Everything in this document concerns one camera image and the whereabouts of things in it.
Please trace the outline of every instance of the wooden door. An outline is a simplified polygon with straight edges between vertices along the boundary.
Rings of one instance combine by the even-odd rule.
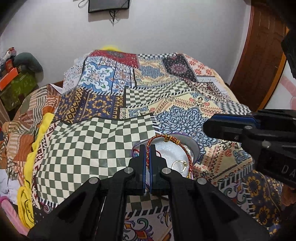
[[[252,111],[264,107],[276,88],[275,77],[284,68],[281,41],[285,34],[285,24],[268,7],[252,6],[246,44],[230,84],[238,101]]]

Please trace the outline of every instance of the red flower print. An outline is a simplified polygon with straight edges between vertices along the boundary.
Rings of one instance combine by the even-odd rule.
[[[190,64],[190,65],[195,65],[195,64],[196,64],[196,62],[195,62],[194,60],[193,60],[193,61],[192,61],[192,60],[190,60],[190,61],[189,61],[189,64]]]
[[[207,69],[205,72],[206,72],[208,75],[213,75],[211,69]]]
[[[194,72],[195,72],[196,74],[202,74],[202,71],[201,71],[200,69],[195,69]]]
[[[197,67],[199,67],[200,69],[205,69],[205,65],[204,64],[199,64]]]
[[[227,149],[227,150],[225,151],[225,156],[230,157],[231,155],[232,155],[231,150],[230,150],[230,149]]]

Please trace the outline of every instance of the yellow object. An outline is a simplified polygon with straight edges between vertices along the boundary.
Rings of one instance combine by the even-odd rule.
[[[118,47],[114,46],[114,45],[106,45],[103,48],[101,48],[101,50],[121,52],[121,50]]]
[[[52,113],[46,113],[43,116],[42,123],[39,127],[37,139],[32,144],[33,152],[28,154],[27,161],[24,166],[25,186],[20,187],[17,192],[18,214],[23,225],[29,229],[31,229],[34,226],[34,213],[33,213],[33,207],[32,207],[32,193],[31,193],[34,161],[35,161],[37,150],[41,143],[41,140],[44,137],[45,132],[49,128],[53,118],[54,118],[54,114]]]

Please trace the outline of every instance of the silver screw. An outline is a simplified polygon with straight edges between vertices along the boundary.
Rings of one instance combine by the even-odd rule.
[[[270,148],[270,146],[271,146],[271,143],[269,141],[263,141],[262,142],[262,147],[268,149],[268,148]]]
[[[124,172],[127,173],[127,174],[130,174],[130,173],[133,172],[133,168],[132,168],[132,167],[126,167],[126,168],[124,169]]]
[[[206,180],[205,178],[203,178],[203,177],[200,177],[200,178],[197,180],[197,182],[198,182],[200,185],[204,185],[204,184],[207,183],[207,180]]]
[[[171,172],[171,169],[165,167],[161,170],[164,174],[169,174]]]
[[[90,179],[89,179],[89,183],[90,184],[96,184],[98,182],[98,178],[97,177],[91,177]]]
[[[253,129],[252,126],[245,126],[244,128],[245,128],[246,130],[251,130],[251,129]]]

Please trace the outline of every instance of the gold ring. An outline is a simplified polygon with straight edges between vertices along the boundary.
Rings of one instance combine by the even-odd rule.
[[[184,168],[183,168],[183,170],[180,171],[180,172],[184,172],[185,169],[186,169],[186,166],[188,166],[187,162],[186,162],[186,161],[181,161],[181,160],[174,161],[173,164],[172,164],[172,169],[173,169],[173,170],[174,170],[173,165],[174,165],[176,162],[182,162],[182,164],[184,165]]]

